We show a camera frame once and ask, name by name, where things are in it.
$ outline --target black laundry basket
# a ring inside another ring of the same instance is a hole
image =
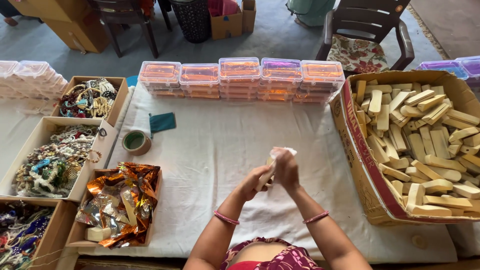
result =
[[[187,41],[202,43],[210,37],[208,0],[193,0],[191,2],[169,1]]]

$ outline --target chair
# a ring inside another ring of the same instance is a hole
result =
[[[152,50],[155,58],[158,57],[155,38],[153,36],[152,25],[150,19],[142,13],[142,9],[138,4],[138,0],[88,0],[92,9],[100,12],[103,28],[107,33],[115,52],[118,57],[122,57],[113,24],[119,25],[140,25],[147,39],[148,46]],[[167,12],[160,5],[160,9],[165,19],[167,29],[172,31],[170,19]]]
[[[407,26],[400,19],[409,2],[341,0],[325,17],[322,45],[316,59],[338,61],[348,74],[389,70],[379,43],[395,27],[402,55],[391,70],[404,70],[415,58]]]

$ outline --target bracelet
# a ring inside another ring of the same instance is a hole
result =
[[[218,213],[217,211],[213,211],[213,214],[218,217],[219,219],[223,220],[223,221],[226,221],[228,223],[232,223],[233,225],[238,225],[240,224],[240,222],[238,221],[235,221],[235,220],[231,220],[225,216],[223,216],[222,214]]]
[[[313,218],[311,218],[309,220],[304,220],[303,223],[308,224],[308,223],[311,223],[311,222],[314,222],[314,221],[317,221],[317,220],[321,220],[322,218],[328,216],[328,213],[330,213],[330,212],[325,211],[325,212],[321,213],[320,215],[314,216]]]

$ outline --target woman's arm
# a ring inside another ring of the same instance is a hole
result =
[[[280,181],[297,204],[304,220],[325,212],[299,184],[298,165],[287,150],[276,160],[275,181]],[[307,224],[307,228],[325,260],[334,270],[371,270],[360,251],[350,241],[343,230],[330,217]]]
[[[237,221],[246,201],[253,199],[255,187],[268,166],[253,169],[218,208],[223,216]],[[218,270],[228,251],[235,225],[213,216],[193,246],[184,270]]]

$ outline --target brown packing tape roll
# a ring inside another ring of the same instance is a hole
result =
[[[141,156],[150,150],[152,141],[143,131],[132,130],[123,137],[122,146],[132,156]]]

